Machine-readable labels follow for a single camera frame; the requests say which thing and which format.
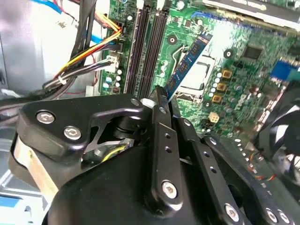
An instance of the white connector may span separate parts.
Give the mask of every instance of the white connector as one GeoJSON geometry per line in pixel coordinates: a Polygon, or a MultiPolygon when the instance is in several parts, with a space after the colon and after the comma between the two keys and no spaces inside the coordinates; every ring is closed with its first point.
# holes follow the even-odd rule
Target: white connector
{"type": "Polygon", "coordinates": [[[208,118],[210,119],[210,122],[217,123],[220,119],[219,115],[215,112],[210,112],[208,115],[208,118]]]}
{"type": "Polygon", "coordinates": [[[106,57],[106,59],[109,60],[110,62],[112,62],[112,64],[105,68],[106,72],[111,72],[111,73],[116,72],[117,68],[119,67],[119,57],[120,57],[120,54],[118,54],[118,53],[115,53],[115,52],[109,53],[109,55],[106,57]]]}

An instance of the white label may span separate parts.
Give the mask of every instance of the white label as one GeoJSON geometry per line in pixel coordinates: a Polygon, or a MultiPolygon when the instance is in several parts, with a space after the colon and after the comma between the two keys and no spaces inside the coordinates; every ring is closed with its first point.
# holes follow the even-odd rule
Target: white label
{"type": "Polygon", "coordinates": [[[238,102],[238,104],[236,105],[236,107],[234,108],[234,110],[240,110],[240,108],[241,108],[242,105],[244,104],[246,98],[247,98],[247,95],[242,94],[242,95],[240,96],[239,102],[238,102]]]}

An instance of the black ram slot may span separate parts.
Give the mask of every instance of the black ram slot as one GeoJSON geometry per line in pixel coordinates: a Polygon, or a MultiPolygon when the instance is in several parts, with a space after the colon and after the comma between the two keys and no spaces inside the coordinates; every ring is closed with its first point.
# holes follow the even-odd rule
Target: black ram slot
{"type": "Polygon", "coordinates": [[[150,8],[145,6],[137,13],[135,20],[135,31],[130,49],[130,58],[128,62],[128,71],[126,75],[125,93],[134,94],[138,70],[143,52],[143,44],[145,41],[145,34],[149,22],[150,8]]]}
{"type": "Polygon", "coordinates": [[[146,53],[145,63],[142,71],[142,79],[140,83],[140,90],[138,98],[146,98],[149,94],[156,62],[158,59],[159,49],[162,43],[163,34],[165,31],[165,25],[168,18],[168,11],[162,12],[156,16],[151,30],[150,41],[148,43],[148,49],[146,53]]]}

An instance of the yellow wire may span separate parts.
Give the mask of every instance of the yellow wire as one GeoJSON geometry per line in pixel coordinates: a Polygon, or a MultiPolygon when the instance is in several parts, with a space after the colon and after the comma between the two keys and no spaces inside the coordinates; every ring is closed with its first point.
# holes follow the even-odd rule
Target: yellow wire
{"type": "Polygon", "coordinates": [[[120,29],[120,27],[118,25],[116,25],[113,21],[111,21],[110,19],[108,19],[105,15],[100,14],[98,15],[99,17],[101,17],[108,25],[110,25],[115,31],[118,31],[120,29]]]}
{"type": "Polygon", "coordinates": [[[94,51],[96,48],[105,45],[109,42],[111,42],[112,40],[116,39],[118,36],[120,36],[121,31],[119,30],[117,33],[113,34],[112,36],[108,37],[107,39],[103,40],[101,43],[95,45],[94,47],[88,49],[87,51],[81,53],[80,55],[78,55],[77,57],[75,57],[74,59],[70,60],[68,63],[66,63],[61,69],[60,71],[62,71],[64,68],[68,67],[69,65],[73,64],[74,62],[80,60],[80,58],[82,56],[84,56],[85,54],[94,51]]]}
{"type": "Polygon", "coordinates": [[[118,152],[118,151],[124,150],[124,148],[125,148],[125,146],[121,146],[121,147],[117,147],[116,149],[112,150],[110,153],[108,153],[108,154],[104,157],[104,159],[102,160],[102,162],[105,162],[106,160],[108,160],[109,157],[110,157],[112,154],[114,154],[114,153],[116,153],[116,152],[118,152]]]}

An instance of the hole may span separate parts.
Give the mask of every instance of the hole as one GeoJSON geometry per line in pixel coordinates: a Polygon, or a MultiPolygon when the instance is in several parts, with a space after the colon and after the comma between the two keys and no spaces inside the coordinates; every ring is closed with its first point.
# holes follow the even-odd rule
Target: hole
{"type": "Polygon", "coordinates": [[[213,173],[217,173],[216,169],[214,167],[210,167],[210,170],[213,172],[213,173]]]}
{"type": "Polygon", "coordinates": [[[171,136],[170,136],[168,133],[165,133],[165,137],[166,137],[167,139],[170,139],[170,138],[171,138],[171,136]]]}
{"type": "Polygon", "coordinates": [[[242,196],[241,192],[232,184],[229,184],[228,187],[229,187],[229,190],[235,200],[235,203],[237,204],[237,206],[239,208],[242,208],[243,207],[243,196],[242,196]]]}
{"type": "Polygon", "coordinates": [[[166,113],[167,113],[166,109],[163,108],[163,107],[160,107],[159,110],[160,110],[163,114],[166,114],[166,113]]]}
{"type": "Polygon", "coordinates": [[[134,104],[135,106],[139,106],[139,102],[138,102],[136,99],[132,98],[130,101],[131,101],[131,103],[134,104]]]}
{"type": "Polygon", "coordinates": [[[210,157],[210,155],[209,155],[207,152],[204,152],[204,155],[205,155],[207,158],[210,157]]]}
{"type": "Polygon", "coordinates": [[[165,150],[166,150],[168,153],[172,153],[172,150],[171,150],[168,146],[165,146],[165,150]]]}

